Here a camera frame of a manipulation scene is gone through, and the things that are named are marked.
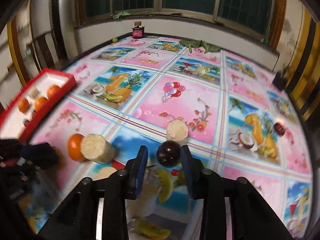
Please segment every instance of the table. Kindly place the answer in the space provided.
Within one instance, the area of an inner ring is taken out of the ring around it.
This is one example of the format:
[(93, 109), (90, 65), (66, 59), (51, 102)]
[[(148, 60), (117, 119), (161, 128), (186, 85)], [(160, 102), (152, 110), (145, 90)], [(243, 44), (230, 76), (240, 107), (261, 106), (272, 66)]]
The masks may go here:
[[(64, 156), (20, 203), (34, 231), (81, 178), (103, 178), (105, 167), (122, 168), (146, 145), (148, 166), (157, 165), (147, 172), (165, 169), (171, 182), (160, 185), (152, 176), (145, 182), (147, 200), (139, 203), (144, 226), (137, 227), (128, 215), (130, 239), (194, 239), (202, 202), (188, 197), (180, 163), (164, 168), (156, 161), (168, 123), (182, 120), (194, 157), (222, 177), (246, 177), (292, 236), (302, 237), (310, 217), (313, 172), (298, 115), (288, 95), (271, 83), (275, 74), (223, 49), (204, 53), (199, 47), (190, 53), (174, 37), (122, 38), (90, 50), (65, 69), (75, 76), (77, 87), (31, 139), (47, 141)], [(276, 133), (275, 123), (286, 129), (284, 136)], [(77, 132), (104, 136), (117, 149), (116, 162), (71, 160), (67, 141)], [(161, 188), (169, 194), (159, 197)], [(226, 204), (227, 239), (232, 239), (227, 198)], [(137, 214), (132, 203), (127, 203), (127, 212)]]

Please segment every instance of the pink bottle label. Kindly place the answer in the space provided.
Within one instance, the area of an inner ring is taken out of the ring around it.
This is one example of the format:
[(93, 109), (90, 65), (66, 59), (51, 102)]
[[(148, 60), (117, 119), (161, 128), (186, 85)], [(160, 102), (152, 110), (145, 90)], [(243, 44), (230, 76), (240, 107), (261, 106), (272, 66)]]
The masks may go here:
[(142, 37), (143, 36), (143, 30), (132, 30), (132, 36), (135, 37)]

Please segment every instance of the red balloon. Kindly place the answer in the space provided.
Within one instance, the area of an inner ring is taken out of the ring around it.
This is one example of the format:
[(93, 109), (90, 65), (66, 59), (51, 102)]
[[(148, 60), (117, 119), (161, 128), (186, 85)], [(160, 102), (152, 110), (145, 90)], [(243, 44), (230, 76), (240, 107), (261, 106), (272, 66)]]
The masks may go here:
[(177, 98), (177, 97), (181, 96), (181, 91), (177, 91), (176, 93), (172, 94), (171, 96)]
[(173, 82), (172, 84), (173, 84), (174, 88), (178, 88), (180, 86), (180, 83), (178, 83), (178, 82)]

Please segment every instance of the tray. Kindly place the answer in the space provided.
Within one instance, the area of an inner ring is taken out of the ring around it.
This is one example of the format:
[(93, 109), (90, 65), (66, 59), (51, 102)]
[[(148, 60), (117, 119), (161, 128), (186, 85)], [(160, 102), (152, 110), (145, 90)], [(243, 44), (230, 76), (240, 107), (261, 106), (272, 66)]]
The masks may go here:
[[(1, 115), (0, 139), (18, 138), (19, 141), (26, 142), (36, 129), (39, 122), (51, 110), (54, 104), (57, 103), (75, 84), (76, 80), (72, 74), (48, 68), (41, 71), (35, 78), (28, 82), (28, 84), (14, 98), (6, 111)], [(47, 89), (52, 85), (58, 85), (60, 90), (48, 99), (41, 109), (32, 117), (34, 102), (40, 96), (47, 98)], [(33, 87), (36, 87), (39, 90), (39, 95), (35, 100), (31, 99), (28, 95), (30, 89)], [(31, 104), (25, 114), (18, 110), (18, 102), (22, 97), (25, 97)], [(25, 119), (30, 120), (26, 126), (24, 125)]]

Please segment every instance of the tangerine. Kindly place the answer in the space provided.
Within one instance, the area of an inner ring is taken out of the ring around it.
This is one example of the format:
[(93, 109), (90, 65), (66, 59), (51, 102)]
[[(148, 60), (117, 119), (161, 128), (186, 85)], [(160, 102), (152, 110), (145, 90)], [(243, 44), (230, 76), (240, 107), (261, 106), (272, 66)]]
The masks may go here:
[(86, 160), (80, 151), (80, 144), (83, 138), (84, 136), (82, 134), (75, 133), (71, 135), (68, 140), (68, 155), (72, 160), (77, 162), (83, 162)]
[(47, 90), (47, 97), (50, 98), (52, 97), (57, 91), (59, 91), (60, 87), (57, 85), (52, 85), (51, 87), (48, 88)]
[(35, 102), (35, 111), (38, 112), (46, 102), (48, 102), (47, 98), (45, 97), (38, 98), (37, 101)]
[(21, 113), (25, 113), (26, 111), (28, 111), (30, 107), (30, 103), (26, 98), (21, 98), (21, 100), (18, 103), (18, 109)]

